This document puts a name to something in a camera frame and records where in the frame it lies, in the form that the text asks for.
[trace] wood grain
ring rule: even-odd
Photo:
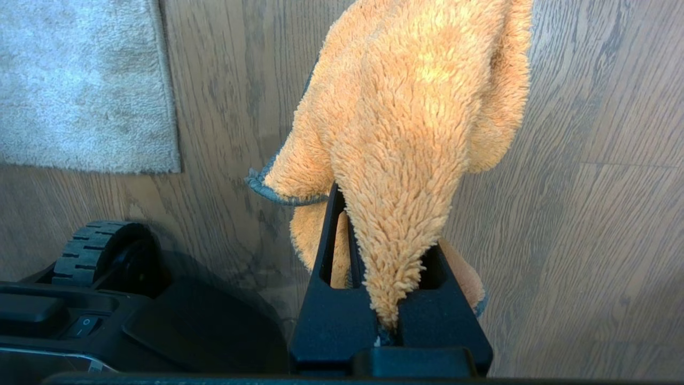
[[[293,327],[290,210],[242,178],[285,140],[352,0],[164,0],[180,175],[0,166],[0,280],[95,219],[150,223],[176,275],[258,292]],[[681,2],[537,0],[525,122],[465,177],[445,236],[482,274],[492,375],[684,376]]]
[[[635,159],[626,164],[648,164],[651,155],[656,165],[679,162],[676,145],[659,147],[684,138],[672,118],[677,102],[636,87],[624,65],[640,61],[660,71],[649,74],[657,79],[679,73],[677,60],[644,56],[647,40],[666,41],[672,29],[643,37],[644,9],[669,12],[673,22],[684,16],[671,3],[660,7],[535,4],[525,122],[499,166],[465,177],[445,230],[488,287],[481,323],[495,348],[492,375],[657,379],[684,365],[681,172],[583,163],[597,129],[613,140],[609,153]],[[607,109],[617,97],[622,109]],[[611,115],[624,124],[601,125]],[[648,119],[655,121],[643,124]],[[628,137],[629,145],[617,145]],[[635,354],[653,351],[670,366],[633,370]]]
[[[634,1],[584,162],[678,166],[684,160],[684,3]]]

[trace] wheel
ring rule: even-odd
[[[91,286],[109,268],[119,253],[141,240],[153,241],[141,223],[97,221],[88,223],[73,236],[57,259],[52,283]]]

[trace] power switch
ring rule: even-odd
[[[83,338],[90,334],[100,322],[97,316],[80,316],[66,331],[67,338]]]

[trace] floor mat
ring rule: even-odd
[[[5,0],[0,163],[180,172],[157,0]]]

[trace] orange microfiber cloth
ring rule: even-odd
[[[330,28],[293,129],[259,194],[293,206],[292,242],[313,266],[333,182],[354,225],[371,307],[389,330],[440,243],[466,298],[477,273],[443,239],[461,176],[496,165],[528,92],[531,0],[358,0]],[[340,217],[331,284],[349,267]]]

